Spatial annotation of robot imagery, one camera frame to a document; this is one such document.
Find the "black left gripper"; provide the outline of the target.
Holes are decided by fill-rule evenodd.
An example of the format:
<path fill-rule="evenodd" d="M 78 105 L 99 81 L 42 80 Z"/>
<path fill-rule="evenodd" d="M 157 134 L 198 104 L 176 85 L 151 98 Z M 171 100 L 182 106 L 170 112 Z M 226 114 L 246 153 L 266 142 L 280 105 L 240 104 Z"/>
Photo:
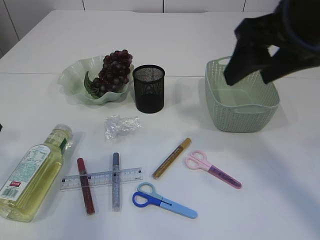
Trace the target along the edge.
<path fill-rule="evenodd" d="M 229 86 L 259 70 L 269 84 L 320 65 L 318 0 L 281 0 L 272 13 L 245 18 L 234 33 L 237 42 L 223 72 Z"/>

